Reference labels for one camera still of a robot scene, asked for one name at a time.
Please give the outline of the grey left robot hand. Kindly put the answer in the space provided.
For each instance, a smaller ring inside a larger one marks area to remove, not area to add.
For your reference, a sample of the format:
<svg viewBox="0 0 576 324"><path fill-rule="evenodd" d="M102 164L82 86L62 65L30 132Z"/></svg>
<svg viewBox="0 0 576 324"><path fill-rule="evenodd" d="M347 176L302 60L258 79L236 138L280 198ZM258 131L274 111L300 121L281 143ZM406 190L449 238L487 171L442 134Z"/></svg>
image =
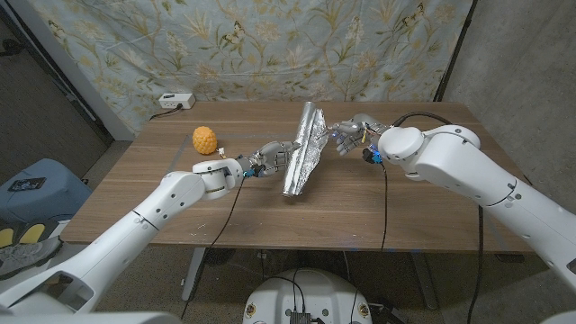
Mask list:
<svg viewBox="0 0 576 324"><path fill-rule="evenodd" d="M247 177L268 177L284 171L293 153L301 147L296 141L272 141L248 156L239 156L237 161Z"/></svg>

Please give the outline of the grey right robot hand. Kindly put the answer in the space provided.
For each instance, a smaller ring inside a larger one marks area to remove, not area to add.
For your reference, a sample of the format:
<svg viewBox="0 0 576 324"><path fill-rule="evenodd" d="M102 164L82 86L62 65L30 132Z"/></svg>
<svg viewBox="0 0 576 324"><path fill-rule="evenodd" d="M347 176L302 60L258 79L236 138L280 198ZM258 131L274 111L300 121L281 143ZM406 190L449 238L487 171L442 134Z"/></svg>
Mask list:
<svg viewBox="0 0 576 324"><path fill-rule="evenodd" d="M358 113L347 121L334 123L330 129L336 139L338 154L344 156L363 145L377 149L381 135L389 126L368 114Z"/></svg>

